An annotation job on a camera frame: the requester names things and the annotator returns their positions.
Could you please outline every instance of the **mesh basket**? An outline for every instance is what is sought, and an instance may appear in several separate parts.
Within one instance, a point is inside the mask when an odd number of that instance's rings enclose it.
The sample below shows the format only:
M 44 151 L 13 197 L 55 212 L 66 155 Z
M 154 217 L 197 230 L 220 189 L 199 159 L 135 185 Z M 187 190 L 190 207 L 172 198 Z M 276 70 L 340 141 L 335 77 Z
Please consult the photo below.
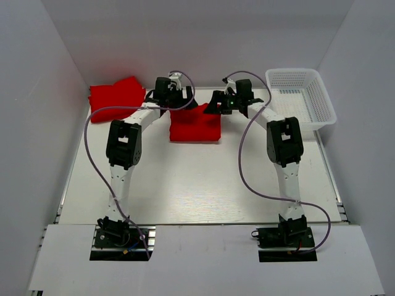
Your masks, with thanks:
M 336 122 L 320 74 L 313 69 L 284 68 L 266 71 L 272 91 L 270 108 L 284 117 L 296 117 L 302 131 L 315 131 Z

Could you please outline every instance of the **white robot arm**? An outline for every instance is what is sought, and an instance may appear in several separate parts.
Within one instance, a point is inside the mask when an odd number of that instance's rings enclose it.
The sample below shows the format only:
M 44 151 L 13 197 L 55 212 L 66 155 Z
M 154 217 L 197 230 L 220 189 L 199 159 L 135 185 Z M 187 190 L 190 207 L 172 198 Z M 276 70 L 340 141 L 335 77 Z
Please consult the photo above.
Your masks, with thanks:
M 247 107 L 248 118 L 253 118 L 265 105 L 263 102 L 253 103 Z M 270 108 L 266 108 L 257 118 L 256 123 L 267 129 L 268 123 L 270 122 L 282 122 L 286 118 L 277 114 Z M 287 199 L 293 199 L 296 201 L 301 200 L 299 193 L 299 162 L 290 162 L 285 166 L 275 162 L 273 163 L 278 178 L 278 187 L 280 188 L 280 196 Z M 283 211 L 280 214 L 285 220 L 288 219 L 299 219 L 304 215 L 302 206 L 297 202 L 283 202 Z
M 142 107 L 159 107 L 155 103 L 143 103 Z M 160 118 L 160 109 L 141 109 L 136 111 L 130 117 L 124 119 L 122 126 L 126 128 L 127 125 L 130 125 L 132 128 L 137 127 L 139 134 L 137 141 L 139 141 L 141 145 L 141 133 L 155 120 Z M 134 153 L 134 162 L 138 162 L 141 156 L 141 148 L 139 151 Z M 131 165 L 128 168 L 125 168 L 124 165 L 118 165 L 114 163 L 110 166 L 111 170 L 111 188 L 114 190 L 115 196 L 119 202 L 119 205 L 126 216 L 129 216 L 129 206 L 128 206 L 128 197 L 129 197 L 129 189 L 130 189 L 130 180 L 131 174 L 135 168 L 135 165 Z M 121 214 L 119 213 L 117 206 L 115 204 L 115 200 L 113 196 L 110 194 L 109 196 L 109 208 L 107 209 L 106 216 L 109 217 L 112 221 L 123 220 Z
M 124 120 L 111 123 L 107 142 L 106 155 L 111 170 L 111 188 L 126 216 L 129 216 L 128 196 L 131 174 L 141 157 L 141 134 L 155 120 L 159 119 L 166 109 L 179 108 L 192 99 L 192 89 L 186 87 L 186 99 L 181 87 L 181 73 L 173 72 L 168 78 L 158 77 L 155 89 L 149 92 L 142 109 L 139 109 Z M 195 108 L 198 104 L 193 100 L 186 109 Z M 112 221 L 123 221 L 113 196 L 109 196 L 106 217 Z

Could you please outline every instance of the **white tabletop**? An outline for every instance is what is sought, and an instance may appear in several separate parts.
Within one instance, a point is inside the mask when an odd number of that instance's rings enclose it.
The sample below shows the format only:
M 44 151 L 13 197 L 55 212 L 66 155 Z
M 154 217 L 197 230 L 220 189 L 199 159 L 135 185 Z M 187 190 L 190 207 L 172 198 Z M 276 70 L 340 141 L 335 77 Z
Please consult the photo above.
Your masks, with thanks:
M 119 262 L 89 261 L 93 225 L 49 225 L 29 289 L 62 296 L 384 293 L 360 226 L 333 226 L 316 262 L 289 263 L 259 263 L 255 228 L 158 226 L 148 262 Z M 319 242 L 326 225 L 312 231 Z
M 267 92 L 255 90 L 267 99 Z M 209 102 L 212 89 L 198 89 L 199 104 Z M 238 112 L 222 116 L 218 144 L 180 144 L 169 141 L 168 112 L 143 133 L 143 153 L 133 172 L 129 204 L 138 224 L 276 223 L 280 203 L 249 192 L 238 173 L 237 154 L 248 119 Z M 110 123 L 89 124 L 93 158 L 109 179 L 105 155 Z M 301 199 L 320 205 L 340 221 L 336 196 L 315 138 L 304 139 L 299 169 Z M 277 174 L 266 154 L 266 131 L 252 125 L 243 148 L 243 168 L 257 191 L 279 196 Z M 107 209 L 109 192 L 91 167 L 81 139 L 59 224 L 95 224 Z M 326 221 L 324 214 L 304 207 L 309 222 Z

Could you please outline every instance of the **white backdrop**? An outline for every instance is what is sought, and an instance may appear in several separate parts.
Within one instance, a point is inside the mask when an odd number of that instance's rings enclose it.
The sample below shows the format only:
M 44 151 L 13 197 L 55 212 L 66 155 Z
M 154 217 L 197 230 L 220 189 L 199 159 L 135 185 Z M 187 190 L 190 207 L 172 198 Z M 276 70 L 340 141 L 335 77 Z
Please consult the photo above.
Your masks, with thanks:
M 88 84 L 169 70 L 218 86 L 233 70 L 317 68 L 353 0 L 43 0 Z
M 347 215 L 395 295 L 395 2 L 356 0 L 319 72 L 338 116 L 322 133 Z
M 77 148 L 87 90 L 42 3 L 0 1 L 1 295 L 25 295 Z

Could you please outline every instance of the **red towel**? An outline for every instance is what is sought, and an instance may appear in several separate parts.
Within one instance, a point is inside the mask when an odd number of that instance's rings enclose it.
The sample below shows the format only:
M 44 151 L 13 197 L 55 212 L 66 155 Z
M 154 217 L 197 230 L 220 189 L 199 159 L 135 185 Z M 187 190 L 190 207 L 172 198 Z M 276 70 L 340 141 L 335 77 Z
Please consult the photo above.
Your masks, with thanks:
M 192 110 L 170 111 L 171 142 L 216 142 L 221 138 L 221 115 L 204 114 L 208 104 Z
M 89 103 L 91 112 L 103 107 L 127 106 L 139 107 L 144 102 L 146 90 L 138 83 L 135 77 L 129 77 L 116 82 L 114 85 L 91 86 Z M 97 113 L 92 117 L 92 123 L 124 119 L 136 110 L 112 109 Z

